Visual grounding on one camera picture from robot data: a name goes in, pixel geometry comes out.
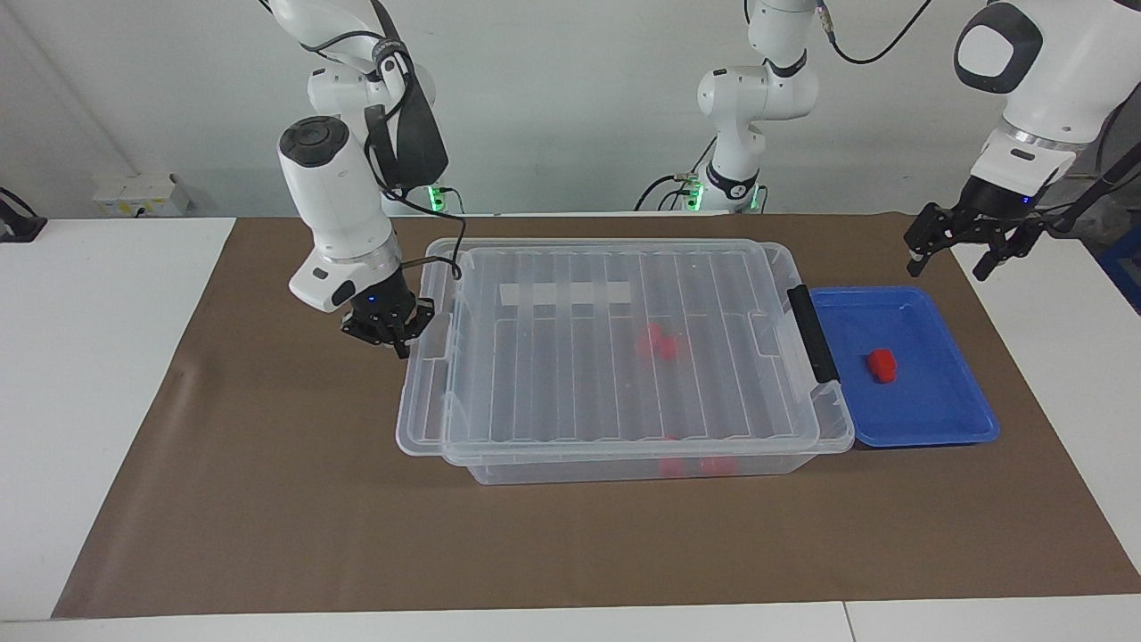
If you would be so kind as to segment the black stand leg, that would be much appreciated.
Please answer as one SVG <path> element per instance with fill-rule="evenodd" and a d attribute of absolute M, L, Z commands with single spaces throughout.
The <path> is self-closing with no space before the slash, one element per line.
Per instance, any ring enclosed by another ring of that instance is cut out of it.
<path fill-rule="evenodd" d="M 1061 214 L 1045 218 L 1045 228 L 1051 235 L 1067 235 L 1073 230 L 1079 217 L 1084 216 L 1093 204 L 1097 204 L 1097 201 L 1104 198 L 1112 190 L 1118 190 L 1139 177 L 1141 177 L 1141 141 L 1136 141 L 1130 147 L 1123 157 L 1112 163 L 1112 166 L 1109 166 L 1104 174 L 1101 174 L 1087 190 L 1081 194 L 1079 198 L 1067 204 Z"/>

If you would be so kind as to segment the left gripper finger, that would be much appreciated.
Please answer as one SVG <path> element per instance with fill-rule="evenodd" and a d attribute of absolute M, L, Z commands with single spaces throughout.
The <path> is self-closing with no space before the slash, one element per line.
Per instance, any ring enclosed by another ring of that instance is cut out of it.
<path fill-rule="evenodd" d="M 969 230 L 970 212 L 926 203 L 904 234 L 904 243 L 911 253 L 907 273 L 920 276 L 936 253 L 954 247 Z"/>
<path fill-rule="evenodd" d="M 1039 217 L 1023 219 L 1022 222 L 1002 222 L 992 225 L 985 231 L 984 243 L 987 250 L 974 267 L 974 279 L 987 281 L 996 268 L 1003 267 L 1010 259 L 1023 259 L 1031 247 L 1038 243 L 1045 231 L 1045 220 Z"/>

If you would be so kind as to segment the blue plastic tray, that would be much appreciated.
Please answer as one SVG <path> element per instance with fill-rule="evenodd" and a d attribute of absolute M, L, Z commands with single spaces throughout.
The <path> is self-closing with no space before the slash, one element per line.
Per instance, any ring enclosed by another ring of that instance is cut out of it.
<path fill-rule="evenodd" d="M 993 442 L 1001 426 L 965 355 L 928 292 L 915 287 L 812 289 L 812 303 L 864 446 L 903 449 Z M 866 366 L 889 349 L 895 383 Z"/>

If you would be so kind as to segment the white power strip box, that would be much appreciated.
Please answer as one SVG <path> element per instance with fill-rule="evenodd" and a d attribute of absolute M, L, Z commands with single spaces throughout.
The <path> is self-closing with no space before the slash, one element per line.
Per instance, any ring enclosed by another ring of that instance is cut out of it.
<path fill-rule="evenodd" d="M 97 178 L 94 206 L 110 217 L 183 217 L 191 200 L 173 174 Z"/>

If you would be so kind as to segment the black clamp object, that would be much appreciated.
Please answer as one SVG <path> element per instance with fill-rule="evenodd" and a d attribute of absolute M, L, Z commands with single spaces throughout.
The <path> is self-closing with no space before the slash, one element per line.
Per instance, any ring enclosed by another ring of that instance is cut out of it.
<path fill-rule="evenodd" d="M 48 219 L 37 216 L 13 190 L 0 186 L 0 243 L 32 243 Z"/>

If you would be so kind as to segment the blue crate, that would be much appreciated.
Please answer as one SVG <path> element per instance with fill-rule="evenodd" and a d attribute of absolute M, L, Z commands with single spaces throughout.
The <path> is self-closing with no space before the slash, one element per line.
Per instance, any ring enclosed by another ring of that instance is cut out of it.
<path fill-rule="evenodd" d="M 1141 224 L 1097 255 L 1097 265 L 1141 316 Z"/>

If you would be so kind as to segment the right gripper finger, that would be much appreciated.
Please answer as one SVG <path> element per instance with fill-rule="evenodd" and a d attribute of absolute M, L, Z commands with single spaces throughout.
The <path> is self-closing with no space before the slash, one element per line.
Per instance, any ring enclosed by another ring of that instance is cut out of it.
<path fill-rule="evenodd" d="M 371 320 L 365 317 L 343 317 L 340 330 L 356 340 L 370 346 L 393 346 L 393 334 L 382 320 Z"/>
<path fill-rule="evenodd" d="M 390 310 L 390 344 L 400 360 L 410 358 L 410 347 L 431 324 L 435 312 L 431 298 L 416 298 L 413 303 L 396 304 Z"/>

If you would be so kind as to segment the brown table mat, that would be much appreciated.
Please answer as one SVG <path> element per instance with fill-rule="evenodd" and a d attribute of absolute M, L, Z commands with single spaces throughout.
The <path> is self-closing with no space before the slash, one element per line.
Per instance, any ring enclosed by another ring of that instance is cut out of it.
<path fill-rule="evenodd" d="M 915 285 L 994 442 L 766 478 L 482 485 L 399 450 L 405 361 L 289 293 L 310 244 L 297 219 L 234 225 L 54 616 L 1141 593 L 950 253 Z"/>

